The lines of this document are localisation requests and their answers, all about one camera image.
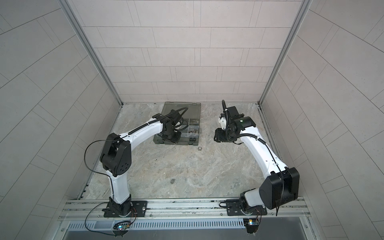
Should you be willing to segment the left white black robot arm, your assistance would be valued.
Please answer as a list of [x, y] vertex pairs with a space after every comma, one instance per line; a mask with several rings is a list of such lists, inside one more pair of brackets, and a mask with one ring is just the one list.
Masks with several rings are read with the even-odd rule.
[[167, 115], [156, 114], [148, 122], [120, 135], [111, 133], [105, 140], [100, 156], [106, 175], [110, 179], [111, 196], [103, 209], [105, 217], [126, 217], [134, 214], [132, 197], [128, 187], [127, 171], [132, 165], [132, 150], [152, 136], [159, 135], [163, 141], [178, 143], [187, 107], [171, 110]]

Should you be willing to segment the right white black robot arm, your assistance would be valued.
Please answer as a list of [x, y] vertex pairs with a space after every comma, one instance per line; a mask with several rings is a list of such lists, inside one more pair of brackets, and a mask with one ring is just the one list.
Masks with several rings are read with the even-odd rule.
[[252, 118], [240, 114], [235, 106], [227, 107], [225, 101], [222, 101], [222, 106], [221, 127], [216, 129], [214, 141], [235, 143], [240, 140], [255, 158], [265, 178], [259, 188], [241, 193], [237, 202], [240, 211], [245, 215], [254, 212], [260, 215], [262, 207], [279, 209], [295, 201], [299, 196], [300, 181], [296, 168], [288, 168], [271, 150]]

